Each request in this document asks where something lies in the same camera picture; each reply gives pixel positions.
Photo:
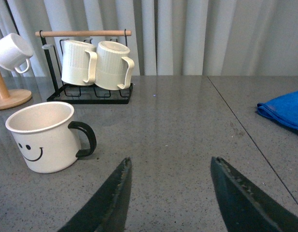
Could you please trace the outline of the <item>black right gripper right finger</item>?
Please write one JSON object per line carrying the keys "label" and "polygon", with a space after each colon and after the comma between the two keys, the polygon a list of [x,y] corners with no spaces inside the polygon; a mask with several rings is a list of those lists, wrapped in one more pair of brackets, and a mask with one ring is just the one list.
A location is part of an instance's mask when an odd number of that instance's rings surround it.
{"label": "black right gripper right finger", "polygon": [[211,177],[229,232],[298,232],[298,217],[221,157],[211,159]]}

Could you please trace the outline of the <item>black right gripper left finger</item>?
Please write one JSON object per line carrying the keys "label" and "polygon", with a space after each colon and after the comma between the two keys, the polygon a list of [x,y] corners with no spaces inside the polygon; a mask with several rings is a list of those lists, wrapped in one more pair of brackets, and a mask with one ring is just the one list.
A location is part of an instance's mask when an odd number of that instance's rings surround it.
{"label": "black right gripper left finger", "polygon": [[124,158],[60,232],[123,232],[132,184],[132,162]]}

